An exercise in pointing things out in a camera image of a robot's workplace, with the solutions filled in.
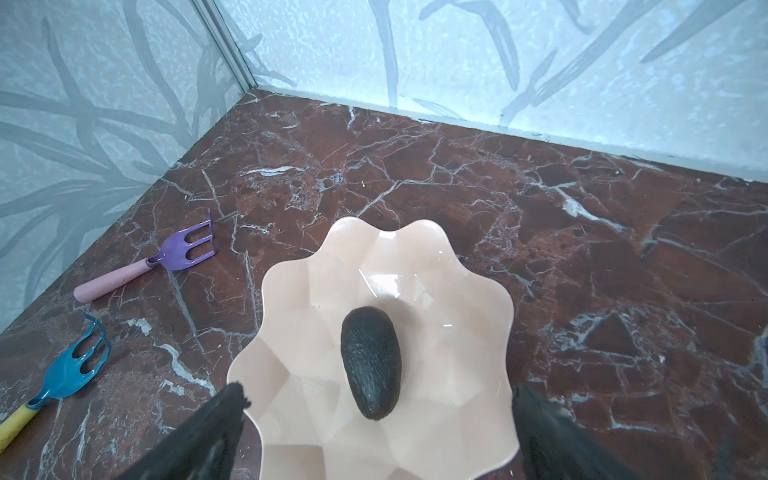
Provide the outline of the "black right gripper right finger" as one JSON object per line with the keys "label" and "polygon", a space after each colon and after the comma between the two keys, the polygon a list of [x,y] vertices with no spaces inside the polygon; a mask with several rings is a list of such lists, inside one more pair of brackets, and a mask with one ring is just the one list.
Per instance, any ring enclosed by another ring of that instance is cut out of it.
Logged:
{"label": "black right gripper right finger", "polygon": [[544,396],[526,384],[513,389],[512,414],[529,479],[637,479]]}

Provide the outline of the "teal toy garden rake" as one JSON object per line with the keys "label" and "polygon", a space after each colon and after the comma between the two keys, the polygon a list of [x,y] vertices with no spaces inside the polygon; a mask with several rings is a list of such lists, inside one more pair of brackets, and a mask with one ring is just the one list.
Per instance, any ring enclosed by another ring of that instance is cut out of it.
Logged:
{"label": "teal toy garden rake", "polygon": [[40,391],[1,423],[1,452],[49,401],[61,401],[83,389],[106,364],[111,351],[104,325],[90,314],[86,333],[56,357],[46,370]]}

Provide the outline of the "purple toy garden fork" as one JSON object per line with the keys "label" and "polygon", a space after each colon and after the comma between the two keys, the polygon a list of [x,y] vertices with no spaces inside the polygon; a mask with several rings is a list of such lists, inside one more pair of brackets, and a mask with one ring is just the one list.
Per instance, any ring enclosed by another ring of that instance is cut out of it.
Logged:
{"label": "purple toy garden fork", "polygon": [[[162,243],[155,255],[138,260],[77,286],[73,292],[74,298],[83,304],[90,303],[128,284],[157,266],[162,266],[169,271],[181,271],[213,257],[217,253],[213,243],[213,218],[210,211],[207,211],[207,213],[207,220],[170,235]],[[194,258],[188,256],[190,251],[203,244],[209,244],[211,250]]]}

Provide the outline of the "pink wavy fruit bowl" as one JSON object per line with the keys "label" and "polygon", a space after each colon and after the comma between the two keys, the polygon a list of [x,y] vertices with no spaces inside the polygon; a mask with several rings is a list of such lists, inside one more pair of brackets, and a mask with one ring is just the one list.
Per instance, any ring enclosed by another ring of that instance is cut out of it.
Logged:
{"label": "pink wavy fruit bowl", "polygon": [[519,449],[506,353],[512,299],[444,230],[337,221],[262,283],[235,358],[264,479],[475,479]]}

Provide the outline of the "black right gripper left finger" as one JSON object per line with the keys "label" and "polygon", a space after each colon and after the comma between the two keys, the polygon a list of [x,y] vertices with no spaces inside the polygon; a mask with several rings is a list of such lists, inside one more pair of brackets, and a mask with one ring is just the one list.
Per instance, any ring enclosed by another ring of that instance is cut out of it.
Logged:
{"label": "black right gripper left finger", "polygon": [[249,406],[241,383],[226,385],[119,477],[228,479]]}

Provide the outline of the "dark fake avocado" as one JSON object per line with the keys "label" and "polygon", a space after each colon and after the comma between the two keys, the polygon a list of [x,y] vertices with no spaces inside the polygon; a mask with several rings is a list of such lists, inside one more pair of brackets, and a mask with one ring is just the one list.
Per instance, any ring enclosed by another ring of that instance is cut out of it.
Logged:
{"label": "dark fake avocado", "polygon": [[390,317],[374,306],[350,311],[342,322],[340,353],[362,415],[373,421],[388,416],[402,384],[401,349]]}

